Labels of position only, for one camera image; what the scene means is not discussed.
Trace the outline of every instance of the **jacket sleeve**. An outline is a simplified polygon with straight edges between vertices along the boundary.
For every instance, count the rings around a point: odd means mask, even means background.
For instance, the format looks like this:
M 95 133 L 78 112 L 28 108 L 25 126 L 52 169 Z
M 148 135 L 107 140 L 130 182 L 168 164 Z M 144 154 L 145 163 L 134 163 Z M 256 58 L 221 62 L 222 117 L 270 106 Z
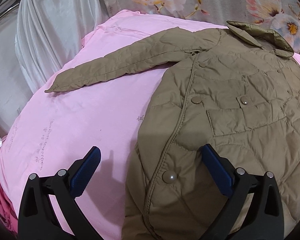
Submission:
M 45 92 L 73 91 L 126 73 L 138 73 L 169 61 L 179 62 L 193 52 L 209 50 L 218 43 L 219 38 L 218 29 L 192 33 L 176 27 L 161 31 L 58 74 Z

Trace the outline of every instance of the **ink writing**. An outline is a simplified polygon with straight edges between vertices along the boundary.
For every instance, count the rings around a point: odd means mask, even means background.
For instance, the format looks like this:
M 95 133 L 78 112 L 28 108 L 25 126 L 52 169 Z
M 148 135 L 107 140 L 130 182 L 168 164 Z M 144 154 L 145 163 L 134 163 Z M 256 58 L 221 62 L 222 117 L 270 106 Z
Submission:
M 143 116 L 138 116 L 137 120 L 138 120 L 138 121 L 142 121 L 144 118 L 145 118 L 145 115 L 143 115 Z
M 49 140 L 50 133 L 52 131 L 51 127 L 52 127 L 53 121 L 54 120 L 52 120 L 50 122 L 49 127 L 45 127 L 43 129 L 44 134 L 41 136 L 41 142 L 39 144 L 39 148 L 37 149 L 36 155 L 34 157 L 35 161 L 40 165 L 40 170 L 42 170 L 42 168 L 43 168 L 44 150 L 45 150 L 45 147 Z
M 18 130 L 18 126 L 15 124 L 15 125 L 11 128 L 11 130 L 10 130 L 10 132 L 9 132 L 9 134 L 11 134 L 11 140 L 10 140 L 9 146 L 8 146 L 8 153 L 10 152 L 10 149 L 11 149 L 11 146 L 12 146 L 12 143 L 13 143 L 13 139 L 14 139 L 14 137 L 16 136 L 17 130 Z

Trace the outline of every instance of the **metal screw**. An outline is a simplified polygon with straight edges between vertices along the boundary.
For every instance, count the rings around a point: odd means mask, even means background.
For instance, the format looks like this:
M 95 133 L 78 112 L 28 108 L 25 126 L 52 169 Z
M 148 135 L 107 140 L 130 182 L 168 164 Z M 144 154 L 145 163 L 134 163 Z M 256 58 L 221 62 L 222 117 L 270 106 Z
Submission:
M 29 179 L 35 179 L 37 175 L 35 173 L 30 174 Z
M 271 171 L 268 171 L 268 172 L 267 172 L 267 176 L 268 176 L 269 178 L 273 178 L 273 177 L 274 177 L 274 175 L 273 175 L 273 173 L 272 173 Z
M 59 176 L 64 176 L 66 173 L 67 173 L 66 170 L 60 170 L 60 171 L 58 171 L 58 175 Z
M 246 173 L 246 171 L 243 168 L 237 168 L 237 173 L 243 175 Z

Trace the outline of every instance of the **white flower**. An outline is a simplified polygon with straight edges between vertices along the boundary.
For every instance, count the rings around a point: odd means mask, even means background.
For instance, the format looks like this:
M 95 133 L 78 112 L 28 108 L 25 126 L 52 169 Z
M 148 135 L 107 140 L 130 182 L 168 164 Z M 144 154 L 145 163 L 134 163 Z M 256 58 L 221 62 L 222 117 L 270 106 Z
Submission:
M 285 38 L 295 52 L 300 51 L 300 20 L 285 13 L 277 14 L 270 28 Z

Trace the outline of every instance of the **sheer curtain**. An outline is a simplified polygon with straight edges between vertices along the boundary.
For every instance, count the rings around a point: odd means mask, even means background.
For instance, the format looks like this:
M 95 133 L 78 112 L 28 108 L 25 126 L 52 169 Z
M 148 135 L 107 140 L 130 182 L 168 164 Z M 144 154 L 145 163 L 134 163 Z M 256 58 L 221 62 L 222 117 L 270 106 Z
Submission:
M 101 23 L 99 0 L 21 0 L 15 50 L 31 91 L 73 59 Z

